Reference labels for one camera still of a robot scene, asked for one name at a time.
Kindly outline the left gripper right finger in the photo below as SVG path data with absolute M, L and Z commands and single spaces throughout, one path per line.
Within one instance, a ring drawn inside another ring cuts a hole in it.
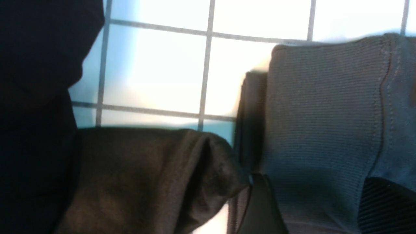
M 414 234 L 416 194 L 381 178 L 366 179 L 358 211 L 363 234 Z

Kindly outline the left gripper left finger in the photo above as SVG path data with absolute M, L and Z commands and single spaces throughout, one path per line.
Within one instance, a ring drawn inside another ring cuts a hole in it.
M 288 234 L 266 175 L 252 174 L 251 191 L 238 234 Z

